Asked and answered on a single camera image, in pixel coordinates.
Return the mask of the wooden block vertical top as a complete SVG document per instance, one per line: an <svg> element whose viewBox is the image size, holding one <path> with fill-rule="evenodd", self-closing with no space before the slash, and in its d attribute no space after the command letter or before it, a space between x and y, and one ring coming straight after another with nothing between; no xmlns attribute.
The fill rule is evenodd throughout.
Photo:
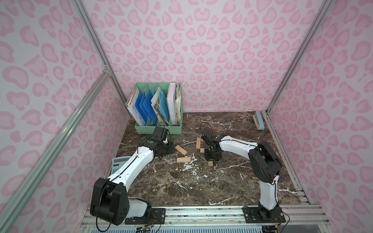
<svg viewBox="0 0 373 233"><path fill-rule="evenodd" d="M200 150L201 149L201 144L202 144L202 139L200 137L198 137L196 139L196 149L197 150Z"/></svg>

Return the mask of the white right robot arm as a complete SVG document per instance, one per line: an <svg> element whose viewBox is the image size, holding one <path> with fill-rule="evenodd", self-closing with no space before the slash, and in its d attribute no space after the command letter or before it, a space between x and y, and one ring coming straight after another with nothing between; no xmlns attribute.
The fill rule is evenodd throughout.
<svg viewBox="0 0 373 233"><path fill-rule="evenodd" d="M278 155L267 141L246 142L231 136L214 136L204 133L202 140L207 144L204 150L207 161L219 161L223 152L231 152L248 159L254 175L260 180L260 199L258 212L270 218L280 211L277 185L282 168Z"/></svg>

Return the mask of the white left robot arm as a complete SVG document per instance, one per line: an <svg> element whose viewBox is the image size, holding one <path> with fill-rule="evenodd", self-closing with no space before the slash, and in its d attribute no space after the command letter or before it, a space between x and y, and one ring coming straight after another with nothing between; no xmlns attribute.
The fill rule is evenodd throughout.
<svg viewBox="0 0 373 233"><path fill-rule="evenodd" d="M140 199L131 200L128 191L142 170L154 160L174 153L168 139L169 130L156 126L150 139L140 142L131 158L108 178L99 178L93 187L90 214L114 225L128 218L150 220L151 205Z"/></svg>

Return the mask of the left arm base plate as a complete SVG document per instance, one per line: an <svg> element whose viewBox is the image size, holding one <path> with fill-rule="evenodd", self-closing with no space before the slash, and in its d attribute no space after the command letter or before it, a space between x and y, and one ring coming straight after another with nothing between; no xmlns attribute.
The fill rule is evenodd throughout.
<svg viewBox="0 0 373 233"><path fill-rule="evenodd" d="M166 216L165 208L151 208L148 209L142 217L126 218L124 223L126 225L148 225L148 224L164 224Z"/></svg>

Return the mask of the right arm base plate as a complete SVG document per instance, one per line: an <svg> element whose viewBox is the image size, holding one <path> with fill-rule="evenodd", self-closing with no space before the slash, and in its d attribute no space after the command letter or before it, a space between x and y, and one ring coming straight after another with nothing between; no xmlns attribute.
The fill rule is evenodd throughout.
<svg viewBox="0 0 373 233"><path fill-rule="evenodd" d="M267 210L265 207L249 207L243 206L242 211L246 223L285 223L284 213L278 205L272 210Z"/></svg>

